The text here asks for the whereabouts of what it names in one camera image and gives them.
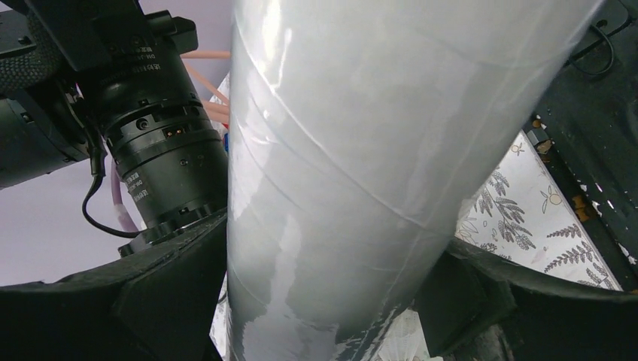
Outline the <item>white shuttlecock tube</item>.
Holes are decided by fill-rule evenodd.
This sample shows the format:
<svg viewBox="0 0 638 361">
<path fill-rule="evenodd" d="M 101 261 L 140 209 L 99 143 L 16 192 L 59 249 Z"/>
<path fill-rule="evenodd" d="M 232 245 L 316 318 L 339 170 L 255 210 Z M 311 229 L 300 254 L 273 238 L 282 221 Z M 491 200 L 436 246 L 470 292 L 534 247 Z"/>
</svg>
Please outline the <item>white shuttlecock tube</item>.
<svg viewBox="0 0 638 361">
<path fill-rule="evenodd" d="M 237 1 L 231 360 L 371 360 L 599 1 Z"/>
</svg>

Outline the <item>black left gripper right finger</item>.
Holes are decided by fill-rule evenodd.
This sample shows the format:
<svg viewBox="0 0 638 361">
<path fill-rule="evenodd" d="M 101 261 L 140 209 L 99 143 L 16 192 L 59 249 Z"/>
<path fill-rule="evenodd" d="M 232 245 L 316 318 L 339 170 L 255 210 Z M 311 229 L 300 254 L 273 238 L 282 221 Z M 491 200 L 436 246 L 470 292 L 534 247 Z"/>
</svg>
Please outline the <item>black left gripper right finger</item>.
<svg viewBox="0 0 638 361">
<path fill-rule="evenodd" d="M 637 297 L 536 272 L 452 241 L 415 297 L 445 360 L 635 360 Z"/>
</svg>

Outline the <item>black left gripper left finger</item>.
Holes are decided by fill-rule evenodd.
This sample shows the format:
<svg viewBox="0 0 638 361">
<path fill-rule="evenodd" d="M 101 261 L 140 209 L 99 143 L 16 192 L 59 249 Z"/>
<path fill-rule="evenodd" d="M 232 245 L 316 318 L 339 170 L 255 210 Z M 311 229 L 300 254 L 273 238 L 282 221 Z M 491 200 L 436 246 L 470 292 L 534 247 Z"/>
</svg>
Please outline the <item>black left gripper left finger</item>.
<svg viewBox="0 0 638 361">
<path fill-rule="evenodd" d="M 57 282 L 1 289 L 3 360 L 218 360 L 226 212 Z"/>
</svg>

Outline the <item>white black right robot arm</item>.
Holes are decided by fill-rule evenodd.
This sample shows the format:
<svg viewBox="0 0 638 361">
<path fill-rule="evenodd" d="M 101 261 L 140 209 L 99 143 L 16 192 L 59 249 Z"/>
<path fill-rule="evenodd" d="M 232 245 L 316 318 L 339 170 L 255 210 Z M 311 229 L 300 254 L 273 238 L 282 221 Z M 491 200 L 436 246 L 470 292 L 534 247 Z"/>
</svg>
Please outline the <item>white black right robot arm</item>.
<svg viewBox="0 0 638 361">
<path fill-rule="evenodd" d="M 128 256 L 222 211 L 228 159 L 182 62 L 195 23 L 137 1 L 8 1 L 1 13 L 1 186 L 90 162 L 92 197 L 107 175 L 126 186 L 144 231 Z"/>
</svg>

